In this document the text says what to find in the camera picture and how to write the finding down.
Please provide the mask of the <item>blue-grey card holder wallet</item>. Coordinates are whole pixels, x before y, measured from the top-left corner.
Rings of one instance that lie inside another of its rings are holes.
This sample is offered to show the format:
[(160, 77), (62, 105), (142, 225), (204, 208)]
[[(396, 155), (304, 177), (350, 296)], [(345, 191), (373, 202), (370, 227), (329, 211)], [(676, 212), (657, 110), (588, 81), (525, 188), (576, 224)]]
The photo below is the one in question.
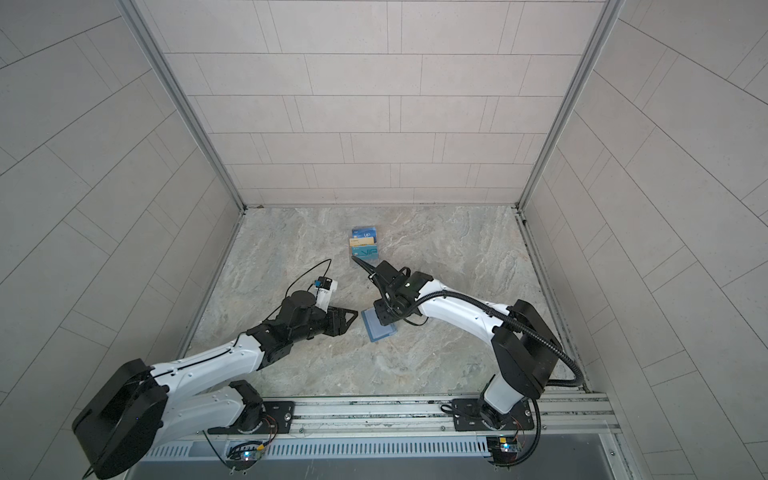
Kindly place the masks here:
[(374, 308), (363, 311), (362, 319), (371, 343), (391, 337), (397, 332), (394, 324), (384, 325), (381, 322)]

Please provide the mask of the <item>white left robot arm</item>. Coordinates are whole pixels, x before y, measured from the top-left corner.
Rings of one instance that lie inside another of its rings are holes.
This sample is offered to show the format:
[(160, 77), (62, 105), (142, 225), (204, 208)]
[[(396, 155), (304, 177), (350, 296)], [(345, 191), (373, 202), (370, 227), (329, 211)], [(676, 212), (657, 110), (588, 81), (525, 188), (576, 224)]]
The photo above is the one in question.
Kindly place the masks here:
[(151, 449), (211, 429), (274, 439), (285, 421), (243, 377), (284, 358), (298, 341), (345, 334), (358, 313), (330, 305), (330, 297), (326, 289), (296, 291), (275, 318), (224, 345), (155, 365), (124, 363), (72, 423), (89, 462), (85, 474), (113, 478)]

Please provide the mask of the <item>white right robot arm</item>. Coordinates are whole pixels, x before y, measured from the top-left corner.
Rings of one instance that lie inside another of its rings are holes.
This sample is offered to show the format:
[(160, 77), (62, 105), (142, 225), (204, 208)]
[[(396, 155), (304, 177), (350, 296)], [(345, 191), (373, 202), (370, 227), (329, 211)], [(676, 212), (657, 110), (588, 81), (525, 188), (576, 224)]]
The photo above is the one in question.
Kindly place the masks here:
[(457, 292), (423, 272), (395, 269), (384, 261), (371, 267), (369, 280), (381, 298), (374, 308), (383, 324), (413, 315), (443, 321), (491, 347), (499, 374), (482, 394), (485, 406), (507, 414), (522, 399), (539, 399), (560, 358), (557, 336), (533, 305), (486, 302)]

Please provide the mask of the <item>teal VIP card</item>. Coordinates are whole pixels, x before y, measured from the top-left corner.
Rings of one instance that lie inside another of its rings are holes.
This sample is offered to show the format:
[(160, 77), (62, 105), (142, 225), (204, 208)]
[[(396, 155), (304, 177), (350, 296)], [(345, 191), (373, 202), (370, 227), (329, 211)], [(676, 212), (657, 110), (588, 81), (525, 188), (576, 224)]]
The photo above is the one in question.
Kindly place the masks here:
[(376, 261), (379, 258), (378, 246), (368, 245), (363, 247), (352, 247), (352, 255), (366, 262)]

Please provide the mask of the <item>dark blue VIP card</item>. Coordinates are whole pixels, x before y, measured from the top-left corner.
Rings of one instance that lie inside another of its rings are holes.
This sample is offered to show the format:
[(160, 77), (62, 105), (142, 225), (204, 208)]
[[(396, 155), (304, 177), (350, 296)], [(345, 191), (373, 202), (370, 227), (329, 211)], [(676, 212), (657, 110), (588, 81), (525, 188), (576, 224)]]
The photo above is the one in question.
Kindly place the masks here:
[(373, 238), (377, 237), (377, 230), (375, 227), (359, 227), (352, 230), (352, 238)]

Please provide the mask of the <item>left circuit board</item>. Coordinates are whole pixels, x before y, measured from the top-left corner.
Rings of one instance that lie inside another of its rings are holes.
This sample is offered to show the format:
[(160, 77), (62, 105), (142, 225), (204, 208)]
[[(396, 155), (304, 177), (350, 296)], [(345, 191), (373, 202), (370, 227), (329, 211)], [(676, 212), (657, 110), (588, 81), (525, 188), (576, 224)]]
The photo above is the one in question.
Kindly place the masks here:
[(260, 441), (249, 441), (237, 444), (229, 449), (226, 461), (230, 469), (245, 472), (261, 460), (266, 447)]

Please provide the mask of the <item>circuit board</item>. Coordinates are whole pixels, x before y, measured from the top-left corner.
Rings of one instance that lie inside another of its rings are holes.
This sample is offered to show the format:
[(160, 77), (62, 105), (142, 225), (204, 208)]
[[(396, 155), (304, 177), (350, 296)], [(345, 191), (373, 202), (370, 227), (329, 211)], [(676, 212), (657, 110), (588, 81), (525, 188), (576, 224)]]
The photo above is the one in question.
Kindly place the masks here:
[(511, 467), (521, 455), (521, 444), (516, 438), (488, 436), (486, 444), (489, 462), (494, 466)]
[(230, 469), (245, 472), (261, 460), (266, 447), (260, 441), (249, 441), (237, 444), (229, 449), (226, 461)]

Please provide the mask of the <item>right circuit board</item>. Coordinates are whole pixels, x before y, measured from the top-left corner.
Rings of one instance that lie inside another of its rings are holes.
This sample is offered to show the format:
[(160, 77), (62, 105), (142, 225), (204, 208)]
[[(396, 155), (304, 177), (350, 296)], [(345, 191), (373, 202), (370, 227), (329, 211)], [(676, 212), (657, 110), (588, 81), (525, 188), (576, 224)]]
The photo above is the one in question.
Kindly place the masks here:
[(516, 438), (488, 436), (486, 444), (489, 462), (494, 466), (511, 467), (521, 455), (521, 444)]

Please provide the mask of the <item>white vent grille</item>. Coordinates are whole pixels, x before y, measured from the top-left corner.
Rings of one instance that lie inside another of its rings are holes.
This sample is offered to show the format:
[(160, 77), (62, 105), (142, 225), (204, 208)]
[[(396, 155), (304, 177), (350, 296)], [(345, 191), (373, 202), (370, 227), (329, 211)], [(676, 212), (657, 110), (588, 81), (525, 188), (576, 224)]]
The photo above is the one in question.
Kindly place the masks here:
[[(157, 447), (145, 462), (225, 459), (231, 441), (184, 440)], [(381, 459), (381, 458), (488, 458), (487, 441), (475, 436), (278, 439), (264, 452), (264, 460)]]

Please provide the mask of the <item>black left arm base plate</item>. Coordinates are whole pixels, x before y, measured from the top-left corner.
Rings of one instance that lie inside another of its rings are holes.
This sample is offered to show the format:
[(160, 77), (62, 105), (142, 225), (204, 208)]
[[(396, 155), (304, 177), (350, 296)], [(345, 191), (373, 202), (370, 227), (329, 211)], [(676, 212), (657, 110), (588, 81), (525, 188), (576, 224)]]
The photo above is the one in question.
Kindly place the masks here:
[(212, 435), (282, 435), (290, 432), (295, 410), (292, 401), (266, 401), (261, 410), (247, 408), (235, 423), (228, 427), (207, 430)]

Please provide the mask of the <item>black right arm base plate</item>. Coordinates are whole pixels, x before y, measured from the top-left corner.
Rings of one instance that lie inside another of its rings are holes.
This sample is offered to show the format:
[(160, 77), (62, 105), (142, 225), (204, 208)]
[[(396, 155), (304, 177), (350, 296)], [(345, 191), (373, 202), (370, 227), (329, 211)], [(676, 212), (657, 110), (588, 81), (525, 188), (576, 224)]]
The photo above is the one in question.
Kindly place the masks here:
[(452, 417), (456, 431), (532, 431), (533, 409), (527, 399), (517, 402), (507, 413), (499, 413), (487, 402), (473, 398), (455, 398), (441, 406)]

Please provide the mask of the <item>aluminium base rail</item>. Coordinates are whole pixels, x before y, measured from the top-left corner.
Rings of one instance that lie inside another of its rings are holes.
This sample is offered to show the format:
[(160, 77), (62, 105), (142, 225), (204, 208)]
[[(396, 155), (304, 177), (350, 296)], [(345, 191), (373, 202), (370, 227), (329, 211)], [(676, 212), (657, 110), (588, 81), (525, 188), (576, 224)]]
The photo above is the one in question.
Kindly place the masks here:
[[(172, 408), (162, 419), (155, 445), (233, 425), (240, 414), (235, 397), (230, 390), (211, 392)], [(458, 436), (465, 432), (499, 436), (520, 434), (530, 439), (535, 432), (602, 434), (620, 429), (614, 409), (604, 394), (556, 391), (537, 401), (528, 400), (535, 421), (532, 431), (456, 431), (452, 417), (441, 410), (441, 406), (452, 399), (455, 398), (435, 395), (343, 396), (267, 398), (264, 402), (295, 403), (290, 432), (275, 434), (279, 439)]]

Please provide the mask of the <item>right aluminium corner post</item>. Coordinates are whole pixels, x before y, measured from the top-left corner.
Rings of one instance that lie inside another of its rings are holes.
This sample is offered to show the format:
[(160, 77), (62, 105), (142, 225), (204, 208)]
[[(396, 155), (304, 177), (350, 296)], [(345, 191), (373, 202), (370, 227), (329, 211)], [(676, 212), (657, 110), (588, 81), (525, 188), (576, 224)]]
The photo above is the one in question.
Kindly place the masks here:
[(611, 29), (616, 23), (620, 10), (624, 4), (621, 0), (609, 0), (605, 2), (601, 10), (595, 28), (589, 38), (583, 55), (577, 65), (577, 69), (568, 86), (561, 106), (553, 121), (549, 133), (547, 134), (542, 146), (542, 150), (534, 164), (531, 176), (527, 181), (519, 202), (517, 210), (523, 214), (532, 200), (535, 189), (540, 182), (546, 165), (553, 154), (557, 142), (564, 131), (570, 115), (575, 109), (575, 105), (581, 95), (587, 80), (593, 71), (596, 62), (600, 56), (602, 48), (607, 41)]

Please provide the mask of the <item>aluminium corner post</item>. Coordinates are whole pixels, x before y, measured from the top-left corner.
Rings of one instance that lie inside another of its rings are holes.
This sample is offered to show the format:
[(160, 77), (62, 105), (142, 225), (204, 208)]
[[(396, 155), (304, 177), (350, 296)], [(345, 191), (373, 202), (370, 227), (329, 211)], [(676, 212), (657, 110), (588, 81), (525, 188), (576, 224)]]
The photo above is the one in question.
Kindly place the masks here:
[(234, 185), (231, 176), (226, 171), (221, 158), (216, 152), (207, 133), (204, 131), (199, 117), (196, 115), (194, 109), (192, 108), (192, 104), (188, 100), (188, 97), (183, 92), (180, 83), (173, 74), (169, 62), (165, 58), (163, 52), (159, 48), (157, 41), (148, 28), (148, 25), (140, 10), (138, 9), (136, 2), (130, 0), (117, 0), (116, 6), (123, 16), (125, 22), (127, 23), (129, 30), (134, 35), (134, 38), (145, 54), (151, 67), (155, 71), (160, 84), (165, 89), (166, 93), (176, 107), (182, 121), (189, 130), (197, 146), (211, 167), (214, 169), (219, 179), (224, 184), (230, 197), (240, 211), (240, 215), (243, 215), (247, 210), (246, 205), (239, 195), (239, 192)]
[(532, 200), (535, 189), (540, 182), (546, 165), (553, 154), (557, 142), (564, 131), (570, 115), (575, 109), (575, 105), (581, 95), (587, 80), (593, 71), (596, 62), (600, 56), (602, 48), (607, 41), (611, 29), (616, 23), (620, 10), (624, 4), (621, 0), (609, 0), (605, 2), (601, 10), (595, 28), (589, 38), (583, 55), (577, 65), (577, 69), (568, 86), (561, 106), (553, 121), (549, 133), (547, 134), (542, 146), (542, 150), (534, 164), (531, 176), (527, 181), (519, 202), (517, 210), (523, 214)]

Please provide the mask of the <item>left aluminium corner post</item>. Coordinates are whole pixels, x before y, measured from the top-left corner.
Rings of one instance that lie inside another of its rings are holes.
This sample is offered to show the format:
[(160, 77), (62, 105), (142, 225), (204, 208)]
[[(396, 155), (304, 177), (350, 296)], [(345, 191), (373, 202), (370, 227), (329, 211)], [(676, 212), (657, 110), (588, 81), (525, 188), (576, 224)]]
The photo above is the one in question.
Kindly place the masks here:
[(207, 133), (204, 131), (199, 117), (196, 115), (194, 109), (192, 108), (192, 104), (188, 100), (188, 97), (183, 92), (180, 83), (173, 74), (169, 62), (165, 58), (163, 52), (159, 48), (157, 41), (148, 28), (148, 25), (140, 10), (138, 9), (136, 2), (130, 0), (117, 0), (116, 6), (123, 16), (125, 22), (127, 23), (129, 30), (134, 35), (134, 38), (145, 54), (151, 67), (155, 71), (160, 84), (165, 89), (166, 93), (176, 107), (182, 121), (189, 130), (197, 146), (211, 167), (214, 169), (219, 179), (224, 184), (230, 197), (240, 211), (240, 215), (243, 215), (247, 210), (246, 205), (239, 195), (239, 192), (234, 185), (231, 176), (226, 171), (221, 158), (216, 152)]

